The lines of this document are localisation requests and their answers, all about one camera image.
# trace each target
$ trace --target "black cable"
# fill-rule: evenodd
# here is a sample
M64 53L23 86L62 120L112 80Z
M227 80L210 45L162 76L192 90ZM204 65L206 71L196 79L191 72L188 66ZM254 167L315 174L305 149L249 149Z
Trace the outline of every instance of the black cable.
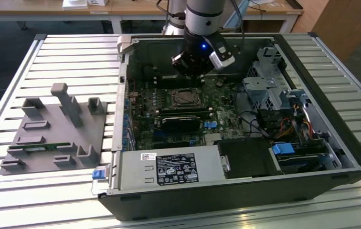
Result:
M167 10L166 9L163 9L160 6L159 6L159 3L162 2L162 0L158 0L158 2L156 2L156 7L158 7L158 9L163 12L163 13L166 13L166 15L168 15L168 16L171 16L172 18L175 17L175 15L172 14L172 13L170 13L168 12L168 8L167 8Z
M253 119L253 120L250 121L250 123L253 124L254 121L257 121L257 119ZM251 125L250 125L250 132L251 132Z
M230 1L231 1L232 6L234 6L234 9L236 11L238 18L239 18L239 27L242 30L242 44L240 44L239 48L243 49L243 45L245 45L243 16L242 16L242 13L239 12L239 9L238 9L236 0L230 0Z
M262 10L262 6L257 3L257 2L254 2L254 1L251 1L255 5L258 5L258 8L254 8L254 7L251 7L251 6L249 6L251 9L255 9L255 10L259 10L259 13L261 13L261 18L259 18L259 21L262 21L263 20L263 12L266 12L266 10Z
M242 121L243 121L245 123L247 123L247 124L250 125L250 127L253 127L254 129L257 129L257 130L259 131L259 133L261 133L266 138L273 139L271 136L267 134L267 132L266 132L262 128L259 128L258 126L255 126L255 125L254 125L251 122L249 122L242 116L240 116L240 118L242 118Z
M166 18L166 30L167 30L167 22L168 22L167 19L168 19L168 15L167 15L167 18Z
M250 122L240 116L240 114L245 113L245 112L247 112L247 111L243 111L242 113L239 113L238 110L236 110L236 94L238 94L238 90L236 90L236 92L235 92L235 94L234 94L234 109L235 109L235 111L236 111L238 116L240 117L242 121L250 125L250 128L253 127L254 129L257 129L257 130L259 131L259 133L261 133L266 138L273 139L271 136L267 134L267 132L266 132L262 128L259 128L258 126L255 126L253 123L250 123Z

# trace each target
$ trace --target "wooden desk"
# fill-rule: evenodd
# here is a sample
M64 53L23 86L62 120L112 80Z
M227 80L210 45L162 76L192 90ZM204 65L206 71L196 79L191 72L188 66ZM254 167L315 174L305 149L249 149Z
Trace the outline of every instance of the wooden desk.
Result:
M110 14L112 1L106 6L88 6L88 9L63 10L63 0L0 0L0 15L92 15Z
M63 0L0 0L0 21L16 21L24 28L25 21L110 21L112 0L106 6L63 10Z
M162 2L162 7L166 8L167 3ZM295 24L298 15L303 13L303 10L297 10L286 2L286 0L277 0L274 3L261 5L261 9L265 10L261 14L259 10L253 8L247 9L247 14L243 20L278 20L285 21L279 32L290 32ZM156 8L156 0L114 0L111 14L118 21L123 20L164 20L166 16ZM114 31L120 31L122 28L116 24Z
M63 10L63 0L0 0L0 21L111 21L115 33L123 33L123 20L164 20L166 16L156 8L156 0L110 0L106 6L88 6L84 10ZM261 5L265 10L247 9L245 20L285 21L281 32L290 32L298 15L286 2Z

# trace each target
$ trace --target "motherboard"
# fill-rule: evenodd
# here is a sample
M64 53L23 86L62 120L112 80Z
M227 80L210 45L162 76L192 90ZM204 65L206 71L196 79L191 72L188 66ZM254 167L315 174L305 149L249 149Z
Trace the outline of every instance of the motherboard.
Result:
M235 83L206 76L199 87L158 89L154 83L131 85L136 150L212 145L245 137L234 107Z

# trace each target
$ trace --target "barcode sticker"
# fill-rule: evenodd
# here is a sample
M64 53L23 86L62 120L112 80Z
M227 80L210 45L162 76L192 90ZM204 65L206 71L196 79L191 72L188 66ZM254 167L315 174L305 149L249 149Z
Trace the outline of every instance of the barcode sticker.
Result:
M108 14L106 11L90 11L91 14Z

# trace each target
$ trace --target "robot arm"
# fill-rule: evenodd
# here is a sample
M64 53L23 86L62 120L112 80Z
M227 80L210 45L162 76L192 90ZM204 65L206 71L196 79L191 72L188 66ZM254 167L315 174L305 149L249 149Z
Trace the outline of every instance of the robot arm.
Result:
M171 9L182 8L179 1L170 1ZM220 70L235 61L226 40L218 32L224 2L226 0L187 0L183 48L180 54L172 57L174 68L186 76L196 77L212 68ZM170 19L171 26L179 23L175 20L178 19Z

